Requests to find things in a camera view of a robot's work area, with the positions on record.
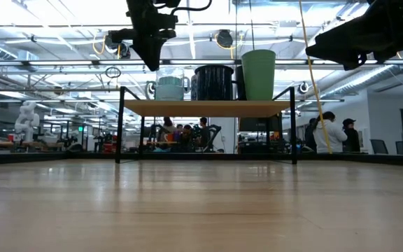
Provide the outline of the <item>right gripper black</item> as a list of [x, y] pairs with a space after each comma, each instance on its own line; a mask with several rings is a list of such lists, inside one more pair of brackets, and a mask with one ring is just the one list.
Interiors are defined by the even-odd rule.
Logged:
[[306, 54], [356, 69], [372, 54], [378, 63], [403, 50], [403, 0], [371, 0], [367, 11], [315, 37]]

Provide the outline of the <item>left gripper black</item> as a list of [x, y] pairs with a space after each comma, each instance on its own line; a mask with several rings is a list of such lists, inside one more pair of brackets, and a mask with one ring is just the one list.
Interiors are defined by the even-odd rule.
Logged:
[[[131, 29], [110, 30], [112, 41], [133, 40], [131, 48], [151, 70], [160, 67], [162, 46], [167, 39], [176, 37], [174, 29], [178, 18], [173, 14], [160, 13], [161, 8], [176, 8], [181, 0], [126, 0], [126, 16], [132, 21]], [[150, 38], [150, 62], [148, 46], [139, 39]]]

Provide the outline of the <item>clear glass cup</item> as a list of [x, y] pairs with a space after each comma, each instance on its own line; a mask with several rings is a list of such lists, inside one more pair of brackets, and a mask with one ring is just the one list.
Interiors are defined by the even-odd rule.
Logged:
[[183, 86], [185, 88], [185, 94], [189, 92], [190, 79], [185, 75], [183, 68], [163, 67], [159, 71], [157, 71], [157, 79], [165, 76], [182, 78], [184, 81]]

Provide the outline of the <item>turquoise mug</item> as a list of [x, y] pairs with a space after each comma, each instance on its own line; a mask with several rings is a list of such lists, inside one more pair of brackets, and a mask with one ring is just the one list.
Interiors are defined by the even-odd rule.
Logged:
[[182, 78], [173, 76], [148, 81], [145, 87], [146, 97], [157, 101], [183, 101], [185, 94], [183, 83]]

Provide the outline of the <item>dark blue enamel mug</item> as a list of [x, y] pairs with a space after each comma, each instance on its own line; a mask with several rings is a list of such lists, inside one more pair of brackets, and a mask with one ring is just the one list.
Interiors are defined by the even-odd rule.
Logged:
[[209, 64], [195, 69], [191, 79], [192, 101], [246, 100], [242, 79], [233, 80], [233, 68]]

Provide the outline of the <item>green plastic cup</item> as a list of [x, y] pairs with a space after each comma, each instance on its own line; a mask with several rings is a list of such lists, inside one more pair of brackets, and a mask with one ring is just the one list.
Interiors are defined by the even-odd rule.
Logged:
[[272, 50], [252, 50], [243, 54], [241, 61], [247, 100], [271, 101], [276, 53]]

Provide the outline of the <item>black tumbler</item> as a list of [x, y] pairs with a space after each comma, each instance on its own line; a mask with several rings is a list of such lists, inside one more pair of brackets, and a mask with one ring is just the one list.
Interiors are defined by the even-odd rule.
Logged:
[[238, 100], [246, 100], [246, 87], [245, 87], [245, 80], [243, 76], [243, 67], [238, 66], [236, 68], [236, 73], [235, 73], [235, 78], [236, 78], [236, 88], [237, 88], [237, 98]]

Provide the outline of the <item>wooden shelf black metal legs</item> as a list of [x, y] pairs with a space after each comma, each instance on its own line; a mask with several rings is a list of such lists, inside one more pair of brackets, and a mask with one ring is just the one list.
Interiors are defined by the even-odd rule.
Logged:
[[[140, 100], [130, 89], [121, 86], [118, 90], [120, 99], [118, 100], [118, 141], [115, 152], [115, 163], [120, 164], [121, 157], [127, 154], [121, 153], [122, 145], [122, 129], [124, 109], [142, 116], [141, 133], [140, 133], [140, 149], [139, 154], [134, 155], [137, 160], [270, 160], [276, 158], [276, 154], [252, 154], [250, 157], [220, 157], [220, 155], [207, 154], [143, 154], [143, 127], [145, 117], [158, 116], [181, 116], [195, 117], [202, 116], [207, 118], [270, 118], [277, 113], [281, 113], [283, 109], [290, 109], [290, 129], [291, 132], [291, 154], [290, 160], [292, 165], [296, 165], [298, 161], [296, 147], [296, 128], [295, 122], [295, 88], [287, 87], [272, 98], [271, 101], [155, 101], [155, 100]], [[135, 100], [125, 100], [125, 93], [130, 93]], [[289, 93], [288, 101], [278, 100], [285, 93]]]

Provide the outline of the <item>person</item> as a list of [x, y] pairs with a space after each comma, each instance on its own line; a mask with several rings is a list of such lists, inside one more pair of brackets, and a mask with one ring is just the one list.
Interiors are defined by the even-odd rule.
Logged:
[[190, 125], [185, 125], [183, 127], [181, 145], [187, 149], [192, 147], [192, 127]]
[[163, 126], [160, 139], [162, 141], [173, 141], [174, 132], [177, 128], [174, 126], [170, 117], [163, 117]]
[[311, 118], [309, 120], [309, 124], [307, 125], [307, 127], [305, 129], [305, 134], [304, 134], [306, 146], [309, 147], [310, 149], [312, 149], [313, 152], [316, 152], [316, 142], [315, 142], [315, 139], [313, 136], [313, 130], [314, 130], [315, 123], [316, 123], [316, 119]]
[[342, 153], [343, 143], [347, 140], [344, 131], [335, 122], [335, 114], [324, 112], [323, 117], [317, 117], [313, 125], [313, 138], [317, 153]]
[[207, 122], [208, 119], [206, 117], [202, 117], [199, 119], [199, 126], [200, 126], [199, 146], [203, 149], [208, 148], [208, 143], [211, 138], [211, 133], [208, 129]]
[[343, 121], [343, 131], [347, 136], [347, 140], [343, 142], [343, 150], [346, 153], [359, 153], [360, 142], [358, 131], [354, 128], [355, 120], [347, 118]]

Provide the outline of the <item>white robot figure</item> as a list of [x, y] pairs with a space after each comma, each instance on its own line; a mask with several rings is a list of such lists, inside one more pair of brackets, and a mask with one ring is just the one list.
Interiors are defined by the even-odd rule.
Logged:
[[34, 112], [36, 102], [24, 101], [20, 107], [20, 113], [15, 121], [15, 133], [24, 133], [24, 141], [32, 142], [34, 128], [40, 124], [39, 114]]

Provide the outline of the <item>black metal table frame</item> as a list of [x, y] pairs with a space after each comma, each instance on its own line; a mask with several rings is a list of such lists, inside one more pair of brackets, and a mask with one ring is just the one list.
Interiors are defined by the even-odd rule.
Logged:
[[[19, 162], [42, 162], [66, 159], [115, 160], [116, 155], [103, 153], [15, 153], [0, 154], [0, 164]], [[222, 153], [122, 153], [121, 160], [222, 160], [222, 161], [291, 161], [290, 154], [222, 154]], [[346, 161], [403, 166], [403, 155], [368, 154], [301, 154], [297, 161]]]

